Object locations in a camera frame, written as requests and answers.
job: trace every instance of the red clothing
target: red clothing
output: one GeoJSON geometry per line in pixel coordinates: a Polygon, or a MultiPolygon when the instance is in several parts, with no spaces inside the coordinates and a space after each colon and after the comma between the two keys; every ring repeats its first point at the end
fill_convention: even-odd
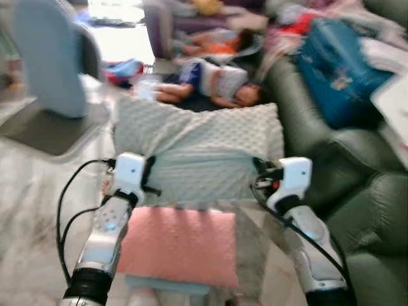
{"type": "Polygon", "coordinates": [[[303,13],[299,16],[296,23],[280,29],[282,32],[293,34],[306,34],[310,31],[313,19],[323,17],[318,13],[303,13]]]}

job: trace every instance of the blue bag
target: blue bag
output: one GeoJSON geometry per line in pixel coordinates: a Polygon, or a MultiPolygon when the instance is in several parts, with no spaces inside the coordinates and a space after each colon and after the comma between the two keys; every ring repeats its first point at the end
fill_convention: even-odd
{"type": "Polygon", "coordinates": [[[332,128],[374,128],[381,120],[370,95],[393,74],[364,61],[358,35],[348,25],[335,19],[313,20],[297,63],[332,128]]]}

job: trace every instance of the purple chair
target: purple chair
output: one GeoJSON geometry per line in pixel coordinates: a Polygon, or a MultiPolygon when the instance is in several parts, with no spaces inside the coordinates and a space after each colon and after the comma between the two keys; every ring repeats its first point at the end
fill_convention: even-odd
{"type": "MultiPolygon", "coordinates": [[[[222,1],[225,5],[241,6],[253,13],[262,13],[265,3],[265,0],[222,1]]],[[[173,57],[170,44],[174,30],[195,33],[216,27],[228,28],[224,15],[178,17],[171,13],[166,1],[163,0],[143,0],[143,8],[150,44],[156,57],[167,59],[173,57]]]]}

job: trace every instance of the green leather sofa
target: green leather sofa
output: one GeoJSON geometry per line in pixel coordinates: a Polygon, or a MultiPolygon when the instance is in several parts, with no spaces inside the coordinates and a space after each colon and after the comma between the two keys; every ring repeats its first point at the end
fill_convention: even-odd
{"type": "MultiPolygon", "coordinates": [[[[408,27],[407,0],[365,5],[408,27]]],[[[406,169],[377,131],[331,129],[292,58],[279,59],[266,84],[279,107],[286,154],[313,160],[305,201],[345,250],[358,305],[408,305],[406,169]]]]}

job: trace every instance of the chair seat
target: chair seat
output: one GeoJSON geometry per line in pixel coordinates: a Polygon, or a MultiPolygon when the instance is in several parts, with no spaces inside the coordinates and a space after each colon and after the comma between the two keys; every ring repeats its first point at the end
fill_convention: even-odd
{"type": "Polygon", "coordinates": [[[42,109],[33,101],[0,126],[0,138],[21,145],[56,163],[73,157],[109,120],[103,104],[88,103],[88,114],[69,119],[42,109]]]}

